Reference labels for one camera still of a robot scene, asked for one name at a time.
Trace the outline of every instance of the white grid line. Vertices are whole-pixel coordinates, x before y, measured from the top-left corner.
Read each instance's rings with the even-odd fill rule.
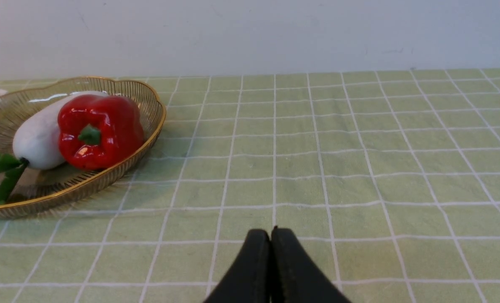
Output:
[[[144,77],[135,77],[135,79],[143,79]],[[203,77],[160,77],[158,78],[159,80],[162,80],[162,79],[166,79],[166,80],[172,80],[172,79],[199,79],[199,78],[206,78],[205,76]],[[156,80],[155,77],[146,77],[147,81],[148,80]],[[500,80],[500,77],[493,77],[491,78],[492,80]],[[39,81],[39,82],[35,82],[35,85],[48,85],[48,84],[53,84],[55,82],[57,82],[59,79],[56,79],[55,81]],[[483,80],[486,80],[486,78],[484,77],[481,77],[481,78],[471,78],[471,79],[454,79],[454,81],[483,81]],[[444,79],[427,79],[427,80],[420,80],[421,82],[447,82],[447,80],[444,80]],[[414,81],[412,80],[388,80],[388,81],[382,81],[383,83],[413,83]],[[375,82],[375,81],[369,81],[369,82],[355,82],[355,83],[348,83],[346,84],[347,86],[350,86],[350,85],[364,85],[364,84],[377,84],[378,82]],[[5,80],[2,80],[0,81],[0,86],[2,86],[2,88],[5,88],[7,86],[16,86],[16,85],[20,85],[19,83],[18,84],[12,84],[12,83],[5,83]],[[333,88],[335,86],[340,86],[340,84],[337,84],[337,85],[317,85],[317,86],[311,86],[312,88]],[[297,88],[279,88],[279,90],[292,90],[292,89],[297,89]],[[271,90],[271,88],[262,88],[262,89],[257,89],[257,90]],[[238,90],[212,90],[214,92],[236,92]],[[167,91],[159,91],[160,93],[170,93],[170,92],[167,92]],[[203,90],[191,90],[191,91],[185,91],[185,92],[203,92]]]
[[[136,167],[136,170],[132,174],[132,179],[128,183],[127,191],[125,192],[123,198],[121,199],[121,204],[119,205],[119,208],[117,209],[117,213],[115,213],[115,215],[108,222],[108,226],[106,226],[106,231],[104,232],[104,236],[102,237],[102,243],[103,244],[107,242],[108,236],[110,234],[111,226],[112,226],[114,220],[117,217],[119,217],[119,215],[121,214],[121,211],[123,210],[124,203],[126,202],[128,194],[130,193],[130,190],[132,188],[132,181],[136,180],[136,177],[138,175],[138,171],[139,171],[139,169],[138,169],[138,167]],[[87,276],[86,276],[85,280],[83,281],[83,284],[80,287],[80,290],[78,291],[78,293],[76,295],[76,298],[74,299],[74,303],[79,303],[80,298],[81,298],[81,296],[83,294],[83,290],[85,289],[86,283],[89,282],[89,279],[93,275],[96,263],[100,259],[100,256],[102,255],[102,250],[103,249],[104,249],[104,245],[100,245],[100,247],[98,248],[98,251],[96,252],[95,259],[93,260],[93,263],[91,263],[89,271],[87,272]]]
[[[448,127],[448,130],[476,130],[476,129],[487,129],[487,127]],[[422,131],[435,131],[435,130],[444,130],[444,128],[405,128],[406,132],[422,132]],[[399,133],[399,129],[390,129],[390,130],[360,130],[359,133]],[[286,134],[276,134],[276,136],[298,136],[305,134],[313,134],[314,132],[297,132],[297,133],[286,133]],[[318,133],[345,133],[345,134],[356,134],[355,130],[341,130],[341,129],[331,129],[331,130],[319,130]],[[235,138],[241,137],[271,137],[273,134],[258,134],[258,135],[247,135],[240,134],[235,135]],[[161,137],[163,140],[190,140],[192,137]],[[231,138],[231,136],[197,136],[196,138],[204,139],[204,138]]]
[[[177,88],[179,88],[180,79],[181,79],[180,77],[179,77],[179,79],[177,79],[177,84],[175,84],[175,89],[173,90],[173,94],[171,94],[171,97],[169,98],[169,103],[171,103],[171,100],[173,99],[173,95],[177,91]],[[212,80],[212,78],[209,77],[207,88],[211,87],[211,80]],[[205,95],[203,97],[203,102],[201,104],[201,109],[199,111],[198,121],[196,122],[196,126],[194,126],[194,133],[192,134],[192,140],[190,140],[190,144],[188,145],[188,150],[186,151],[187,156],[190,154],[190,151],[192,150],[192,146],[194,144],[194,138],[196,136],[196,133],[198,132],[198,126],[199,126],[201,115],[203,115],[203,109],[204,109],[204,104],[205,104],[206,100],[207,100],[207,93],[205,93]],[[188,159],[185,159],[183,166],[181,167],[181,171],[179,172],[179,178],[177,179],[177,184],[175,185],[175,190],[173,191],[173,195],[171,196],[171,202],[169,202],[169,209],[166,211],[166,213],[164,215],[164,220],[163,220],[162,226],[160,228],[160,234],[158,234],[158,242],[156,243],[156,248],[154,249],[154,254],[152,256],[151,263],[150,263],[149,268],[148,268],[146,283],[144,284],[144,286],[142,288],[142,293],[140,294],[140,303],[142,303],[146,297],[147,287],[148,287],[148,284],[150,284],[150,282],[151,282],[152,273],[154,270],[154,265],[156,263],[158,255],[160,253],[161,245],[163,244],[164,233],[166,231],[166,226],[167,226],[167,220],[169,219],[169,215],[170,215],[171,211],[173,210],[173,206],[175,204],[175,198],[177,198],[177,193],[179,192],[180,180],[183,178],[184,170],[186,168],[187,163],[188,163]]]
[[[477,92],[477,93],[464,93],[466,95],[500,95],[498,92]],[[461,93],[446,93],[446,94],[426,94],[426,96],[461,96]],[[401,96],[388,96],[388,98],[423,98],[423,95],[401,95]],[[384,96],[379,97],[361,97],[361,98],[349,98],[351,101],[360,101],[360,100],[382,100]],[[277,103],[283,102],[302,102],[302,101],[310,101],[309,99],[299,99],[299,100],[277,100]],[[346,101],[345,98],[318,98],[313,100],[313,102],[321,102],[321,101]],[[272,101],[251,101],[251,102],[242,102],[242,104],[270,104]],[[172,105],[171,107],[192,107],[198,106],[199,104],[187,104],[187,105]],[[207,105],[236,105],[236,102],[207,102]]]
[[[448,75],[448,77],[450,78],[450,80],[452,81],[452,84],[455,86],[455,88],[459,91],[459,92],[462,92],[462,90],[460,90],[459,86],[454,82],[454,80],[452,79],[452,77],[450,76],[450,74],[447,72],[447,71],[444,71],[446,73],[446,75]],[[494,88],[496,88],[496,90],[498,90],[500,92],[500,89],[492,82],[490,81],[490,83],[494,86]],[[476,111],[477,115],[482,119],[482,121],[485,123],[485,125],[489,128],[489,130],[492,132],[492,134],[498,139],[498,141],[500,142],[500,136],[498,135],[498,133],[492,128],[492,126],[487,122],[487,120],[485,119],[485,117],[480,113],[480,111],[478,111],[476,109],[476,107],[471,103],[471,101],[469,100],[469,98],[467,96],[464,96],[465,97],[465,100],[467,100],[468,104]],[[498,212],[500,213],[500,207],[498,205],[494,205],[494,207],[498,210]]]
[[[421,206],[421,207],[432,207],[437,206],[434,202],[393,202],[393,201],[371,201],[365,203],[346,203],[340,205],[328,205],[330,208],[344,208],[344,207],[367,207],[371,205],[379,205],[381,203],[386,203],[387,205],[398,205],[398,206]],[[480,201],[480,202],[461,202],[461,201],[453,201],[453,202],[441,202],[441,206],[479,206],[479,205],[500,205],[500,201],[495,201],[494,203],[491,201]],[[272,205],[225,205],[223,209],[268,209],[271,208]],[[277,203],[276,207],[306,207],[306,208],[325,208],[327,205],[308,205],[303,203]],[[166,211],[166,210],[186,210],[186,211],[204,211],[204,210],[219,210],[220,206],[208,206],[208,207],[160,207],[154,209],[147,208],[136,208],[136,209],[127,209],[118,212],[117,210],[75,210],[71,211],[70,215],[114,215],[116,213],[151,213],[154,211]],[[38,243],[31,244],[13,244],[13,243],[0,243],[0,246],[36,246]]]
[[[498,241],[500,236],[424,236],[419,234],[396,234],[393,237],[375,238],[322,238],[322,237],[297,237],[300,241],[344,243],[344,242],[376,242],[391,241],[393,239],[422,239],[422,240],[463,240],[463,241]],[[180,240],[162,241],[162,246],[166,245],[193,245],[193,244],[214,244],[214,239],[210,240]],[[242,244],[244,240],[218,240],[219,244]],[[114,241],[114,242],[61,242],[61,243],[0,243],[0,247],[76,247],[76,246],[118,246],[118,245],[143,245],[157,246],[158,241]]]
[[[276,75],[273,76],[274,80],[274,121],[272,122],[273,136],[272,136],[272,227],[276,226]]]
[[[343,83],[344,82],[344,76],[343,76],[342,73],[340,73],[340,75],[341,75],[341,82]],[[352,120],[354,121],[355,129],[358,131],[359,130],[358,123],[356,122],[354,111],[352,111],[352,105],[351,105],[351,103],[349,101],[349,95],[347,93],[347,89],[344,88],[344,92],[345,92],[345,96],[347,98],[347,103],[349,105],[349,109],[350,109],[351,114],[352,114]],[[399,245],[397,243],[397,240],[396,240],[396,237],[395,237],[395,234],[394,234],[394,228],[392,227],[392,221],[390,220],[390,215],[388,214],[388,210],[386,208],[386,204],[383,202],[382,193],[379,190],[379,187],[377,185],[377,180],[376,180],[375,176],[373,176],[373,169],[372,169],[371,163],[369,161],[369,154],[368,154],[368,151],[365,150],[365,144],[363,142],[362,135],[360,134],[360,132],[358,132],[358,140],[360,141],[360,145],[364,149],[365,161],[366,161],[366,163],[368,165],[368,170],[369,170],[369,174],[371,175],[371,180],[373,181],[373,186],[375,186],[375,190],[377,191],[379,200],[381,200],[381,206],[383,208],[384,215],[386,217],[386,223],[388,224],[388,229],[390,231],[390,235],[392,236],[392,242],[394,243],[394,248],[395,248],[396,253],[397,253],[397,257],[398,257],[398,260],[399,260],[399,265],[401,267],[403,278],[405,280],[407,280],[408,276],[407,276],[407,270],[405,268],[405,261],[403,260],[403,256],[402,256],[401,251],[399,249]],[[413,292],[413,288],[411,287],[411,284],[409,282],[407,282],[406,285],[407,285],[407,290],[409,291],[409,296],[411,298],[411,301],[413,303],[415,303],[416,302],[416,298],[415,298],[415,295],[414,295],[414,292]]]
[[[378,150],[378,149],[368,149],[376,153],[410,153],[409,150],[403,150],[403,149],[386,149],[386,150]],[[500,150],[500,148],[477,148],[477,149],[471,149],[471,150]],[[433,149],[433,150],[424,150],[424,152],[457,152],[458,150],[438,150],[438,149]],[[357,152],[363,152],[361,149],[340,149],[337,151],[316,151],[316,150],[311,150],[311,151],[302,151],[300,153],[292,153],[292,154],[277,154],[277,155],[262,155],[262,154],[236,154],[233,155],[233,157],[247,157],[247,158],[273,158],[273,157],[296,157],[296,156],[302,156],[302,155],[312,155],[312,154],[328,154],[328,155],[338,155],[338,154],[344,154],[344,153],[357,153]],[[166,156],[166,157],[150,157],[149,159],[151,160],[157,160],[157,161],[163,161],[163,160],[168,160],[168,159],[228,159],[229,156],[190,156],[190,157],[173,157],[173,156]]]
[[[312,92],[310,89],[309,74],[306,74],[306,81],[308,84],[308,95],[310,96],[311,100]],[[312,101],[310,101],[310,106],[313,115],[315,114],[315,110],[313,108]],[[319,160],[319,171],[321,172],[321,186],[323,187],[323,197],[325,198],[325,209],[326,209],[326,216],[328,219],[328,232],[330,234],[330,239],[334,239],[334,227],[332,226],[332,213],[330,212],[330,207],[329,207],[328,191],[326,188],[326,180],[325,180],[325,169],[323,167],[323,158],[321,157],[321,144],[319,143],[319,134],[317,133],[317,121],[315,121],[315,115],[313,116],[312,120],[313,120],[313,129],[315,131],[315,144],[317,145],[317,158]],[[334,258],[333,261],[334,261],[334,272],[336,273],[336,281],[338,283],[338,288],[342,290],[343,286],[341,284],[340,266],[338,261],[338,252],[336,251],[336,244],[331,243],[331,248],[332,248],[332,257]]]
[[[458,279],[458,280],[450,280],[450,279],[399,279],[399,278],[378,278],[378,279],[362,279],[362,280],[344,280],[342,281],[342,284],[348,284],[348,285],[358,285],[358,284],[371,284],[371,283],[378,283],[378,282],[401,282],[401,283],[423,283],[423,284],[471,284],[471,280],[463,280],[463,279]],[[500,284],[500,279],[494,279],[494,280],[489,280],[489,279],[484,279],[484,280],[478,280],[480,284]],[[155,282],[155,283],[149,283],[149,286],[206,286],[208,285],[209,282]],[[23,284],[23,283],[9,283],[9,284],[1,284],[0,283],[0,288],[7,288],[7,287],[21,287],[22,285],[25,285],[26,287],[76,287],[76,286],[82,286],[82,283],[57,283],[57,282],[52,282],[52,283],[29,283],[29,284]],[[97,286],[97,287],[132,287],[132,286],[144,286],[145,283],[130,283],[130,282],[94,282],[94,283],[87,283],[86,286]]]
[[[495,111],[499,112],[500,107],[487,107],[487,108],[482,108],[482,109],[477,109],[480,111]],[[473,112],[475,111],[474,109],[441,109],[438,110],[437,112]],[[433,113],[431,110],[424,110],[424,111],[401,111],[401,112],[396,112],[396,114],[419,114],[419,113]],[[375,113],[354,113],[355,115],[390,115],[392,112],[375,112]],[[339,113],[331,113],[331,114],[321,114],[321,115],[294,115],[294,116],[283,116],[283,117],[276,117],[276,119],[296,119],[296,118],[310,118],[310,117],[331,117],[331,116],[338,116],[338,117],[349,117],[351,114],[339,114]],[[214,118],[214,119],[202,119],[202,121],[207,121],[207,122],[212,122],[212,121],[233,121],[235,118],[234,117],[227,117],[227,118]],[[273,117],[239,117],[239,120],[272,120],[274,119]],[[185,122],[196,122],[195,120],[177,120],[177,119],[172,119],[170,122],[175,122],[175,123],[185,123]]]
[[[237,111],[235,114],[235,124],[233,126],[233,135],[231,138],[231,148],[229,151],[229,159],[227,160],[227,169],[225,171],[225,182],[223,184],[223,194],[222,194],[222,201],[220,204],[220,212],[218,214],[218,223],[217,223],[217,230],[216,230],[216,236],[214,238],[214,247],[213,247],[213,255],[212,255],[212,260],[211,260],[211,267],[209,269],[209,285],[207,286],[207,293],[206,296],[208,297],[209,294],[211,293],[212,287],[213,287],[213,274],[214,274],[214,267],[216,265],[216,257],[217,257],[217,252],[218,252],[218,241],[220,239],[220,230],[221,230],[221,224],[222,224],[222,215],[223,215],[223,207],[225,205],[225,198],[227,196],[227,183],[229,180],[229,173],[231,172],[231,159],[233,159],[233,148],[235,146],[235,133],[237,131],[237,117],[238,117],[238,112],[241,107],[241,98],[242,98],[242,87],[244,83],[244,75],[241,76],[241,90],[238,94],[238,105],[237,105]]]
[[[431,197],[433,198],[433,201],[437,205],[437,208],[439,209],[439,211],[444,216],[444,221],[446,222],[446,227],[448,227],[448,231],[450,232],[450,235],[453,238],[455,247],[457,248],[458,253],[461,256],[461,260],[463,261],[463,265],[465,265],[465,268],[467,269],[468,274],[469,274],[469,276],[471,278],[471,281],[473,282],[474,286],[476,287],[477,292],[480,295],[480,298],[481,298],[482,302],[486,302],[486,299],[485,299],[483,293],[481,292],[480,287],[477,285],[477,282],[475,281],[476,278],[474,277],[474,274],[473,274],[473,272],[472,272],[472,270],[471,270],[471,268],[470,268],[470,266],[469,266],[469,264],[467,262],[465,254],[463,253],[463,249],[461,249],[461,245],[459,244],[459,241],[455,238],[455,232],[454,232],[454,230],[452,228],[452,224],[450,223],[450,219],[448,218],[448,214],[446,214],[446,212],[444,211],[444,209],[440,206],[440,202],[439,202],[439,200],[437,198],[437,195],[435,194],[435,191],[433,190],[433,186],[431,185],[431,182],[429,182],[429,178],[425,174],[425,170],[423,169],[423,166],[421,165],[418,157],[416,156],[415,152],[413,152],[413,146],[411,146],[407,135],[403,131],[401,123],[399,122],[399,119],[397,118],[396,114],[394,113],[394,110],[392,109],[392,104],[390,104],[390,101],[388,101],[388,98],[386,98],[386,101],[388,102],[388,106],[390,107],[390,110],[392,110],[392,114],[394,115],[394,119],[396,120],[396,123],[398,124],[399,128],[402,130],[403,139],[405,140],[405,143],[409,147],[409,150],[411,151],[411,155],[413,155],[413,158],[415,159],[416,164],[418,165],[418,167],[421,170],[423,179],[425,180],[425,183],[427,184],[427,187],[429,188],[429,192],[431,194]]]

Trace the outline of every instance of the green checkered tablecloth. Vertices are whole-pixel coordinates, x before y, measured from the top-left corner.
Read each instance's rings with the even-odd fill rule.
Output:
[[[500,69],[140,80],[150,157],[0,221],[0,303],[197,303],[275,224],[354,303],[500,303]]]

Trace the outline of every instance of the toy vegetable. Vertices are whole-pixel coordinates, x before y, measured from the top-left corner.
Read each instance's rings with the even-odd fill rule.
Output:
[[[0,205],[5,204],[27,167],[47,170],[65,162],[59,152],[57,116],[67,102],[82,95],[108,96],[104,92],[86,91],[70,94],[32,115],[17,129],[13,138],[13,153],[0,154]]]
[[[111,167],[144,142],[140,110],[123,96],[76,97],[61,108],[58,125],[61,155],[82,170]]]

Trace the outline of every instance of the gold wire basket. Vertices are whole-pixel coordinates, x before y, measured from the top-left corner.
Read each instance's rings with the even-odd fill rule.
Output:
[[[13,154],[14,134],[29,117],[72,92],[85,90],[120,94],[134,100],[140,108],[140,122],[146,142],[129,158],[100,172],[80,171],[66,163],[51,170],[27,168],[8,203],[0,205],[0,219],[42,213],[103,190],[123,177],[156,142],[166,119],[166,107],[153,88],[135,80],[76,77],[44,88],[31,88],[0,96],[0,153]],[[50,101],[30,102],[43,99]],[[4,174],[0,174],[0,182],[3,177]]]

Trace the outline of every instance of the basket rim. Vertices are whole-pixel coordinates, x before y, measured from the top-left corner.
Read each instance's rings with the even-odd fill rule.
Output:
[[[75,184],[73,186],[70,186],[69,188],[66,188],[64,190],[60,190],[58,192],[54,192],[53,194],[48,194],[47,196],[38,197],[38,198],[35,198],[35,199],[29,199],[29,200],[20,201],[20,202],[9,203],[9,204],[6,204],[6,205],[0,205],[0,210],[3,210],[3,209],[12,209],[12,208],[20,207],[20,206],[24,206],[24,205],[34,205],[34,204],[37,204],[37,203],[42,203],[42,202],[44,202],[46,200],[50,200],[52,198],[61,196],[63,194],[67,194],[68,192],[75,191],[78,188],[81,188],[82,186],[85,186],[86,184],[94,182],[94,180],[96,180],[96,179],[102,177],[103,175],[108,174],[111,171],[117,169],[117,167],[123,165],[123,163],[125,163],[126,161],[129,161],[130,159],[134,158],[137,154],[139,154],[144,149],[146,149],[147,146],[149,146],[152,141],[156,140],[157,136],[159,135],[159,133],[160,133],[160,131],[161,131],[163,125],[164,125],[164,122],[165,122],[165,119],[166,119],[166,115],[167,115],[167,109],[166,109],[166,106],[164,105],[164,103],[161,101],[160,95],[158,94],[158,92],[152,86],[150,86],[149,84],[147,84],[145,82],[142,82],[142,81],[139,81],[139,80],[132,80],[132,79],[115,80],[115,79],[111,79],[109,77],[99,77],[99,76],[70,77],[70,78],[67,78],[67,79],[56,81],[55,83],[47,85],[47,86],[42,86],[40,88],[26,88],[26,89],[23,89],[23,90],[16,90],[14,92],[11,92],[11,93],[8,93],[8,94],[4,94],[4,95],[0,96],[0,98],[4,98],[4,97],[7,97],[7,96],[10,96],[10,95],[13,95],[13,94],[19,94],[19,93],[22,93],[22,92],[31,92],[31,91],[35,91],[35,90],[46,90],[48,88],[53,88],[54,86],[58,86],[60,84],[66,83],[66,82],[71,82],[71,81],[75,81],[75,80],[79,80],[79,79],[101,79],[101,80],[106,80],[106,81],[110,81],[110,82],[113,82],[113,83],[118,83],[118,82],[133,82],[133,83],[137,83],[137,84],[140,84],[140,85],[144,85],[146,88],[150,89],[151,92],[153,92],[155,100],[162,107],[162,116],[161,116],[161,119],[160,119],[160,123],[158,123],[157,127],[154,129],[154,131],[152,132],[152,134],[147,138],[147,140],[145,142],[143,142],[143,144],[140,146],[140,148],[138,148],[134,153],[132,153],[130,156],[128,156],[126,159],[120,161],[119,163],[117,163],[115,165],[112,165],[111,167],[109,167],[107,169],[104,169],[103,171],[100,171],[98,174],[94,175],[93,177],[90,177],[90,178],[88,178],[85,181],[81,181],[80,183]]]

